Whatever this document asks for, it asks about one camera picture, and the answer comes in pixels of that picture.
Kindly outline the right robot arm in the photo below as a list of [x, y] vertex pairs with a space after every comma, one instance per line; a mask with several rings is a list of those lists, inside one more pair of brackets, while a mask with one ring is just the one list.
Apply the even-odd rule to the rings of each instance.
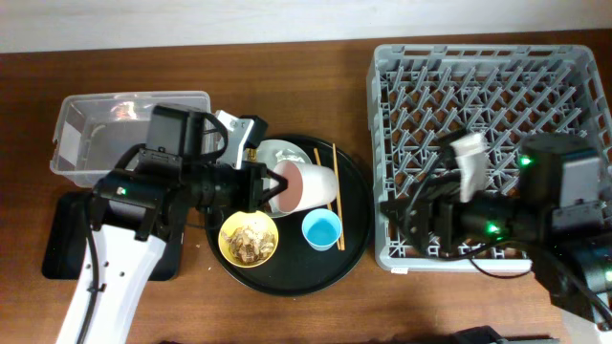
[[488, 145], [480, 133], [444, 136], [435, 166], [411, 196], [380, 210], [413, 248], [440, 243], [440, 260], [473, 260], [495, 247], [525, 252], [536, 281], [554, 306], [611, 329], [611, 226], [603, 217], [601, 157], [588, 140], [559, 133], [532, 135], [519, 157], [517, 195], [487, 191]]

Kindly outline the pink plastic cup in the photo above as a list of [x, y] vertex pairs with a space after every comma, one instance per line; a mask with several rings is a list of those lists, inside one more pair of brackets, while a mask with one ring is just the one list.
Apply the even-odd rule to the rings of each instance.
[[284, 214], [325, 205], [319, 198], [322, 168], [316, 164], [282, 161], [273, 172], [288, 181], [287, 188], [275, 200]]

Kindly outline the blue plastic cup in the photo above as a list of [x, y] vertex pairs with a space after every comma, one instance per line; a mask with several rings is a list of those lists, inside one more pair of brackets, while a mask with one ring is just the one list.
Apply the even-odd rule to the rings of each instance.
[[326, 208], [317, 208], [306, 214], [301, 229], [303, 237], [311, 248], [325, 251], [339, 240], [342, 224], [335, 212]]

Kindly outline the food scraps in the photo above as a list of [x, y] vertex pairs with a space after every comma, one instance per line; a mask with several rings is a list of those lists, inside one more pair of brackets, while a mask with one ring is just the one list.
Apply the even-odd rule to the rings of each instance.
[[268, 260], [274, 253], [277, 237], [259, 226], [239, 226], [231, 234], [221, 232], [229, 260], [238, 266], [254, 267]]

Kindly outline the yellow bowl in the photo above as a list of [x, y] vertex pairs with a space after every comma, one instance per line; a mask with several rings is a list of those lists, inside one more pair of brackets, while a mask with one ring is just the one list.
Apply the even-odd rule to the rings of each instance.
[[236, 212], [223, 222], [217, 244], [231, 265], [250, 269], [263, 265], [274, 255], [279, 232], [273, 219], [261, 211]]

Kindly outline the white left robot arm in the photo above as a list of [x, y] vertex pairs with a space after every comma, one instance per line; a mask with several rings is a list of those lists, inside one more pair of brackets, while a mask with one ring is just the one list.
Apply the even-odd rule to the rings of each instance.
[[144, 287], [190, 209], [219, 221], [225, 209], [254, 213], [286, 190], [285, 178], [243, 158], [267, 128], [257, 116], [153, 108], [145, 142], [73, 204], [85, 249], [58, 342], [125, 342]]

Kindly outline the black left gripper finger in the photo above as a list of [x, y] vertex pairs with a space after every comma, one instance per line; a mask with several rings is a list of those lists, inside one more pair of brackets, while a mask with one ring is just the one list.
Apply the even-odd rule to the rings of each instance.
[[269, 179], [269, 187], [286, 187], [288, 185], [288, 181], [282, 175], [279, 175], [272, 170], [267, 171], [267, 177]]
[[279, 212], [275, 200], [279, 194], [281, 194], [281, 191], [275, 190], [274, 188], [264, 189], [258, 204], [258, 209], [263, 212]]

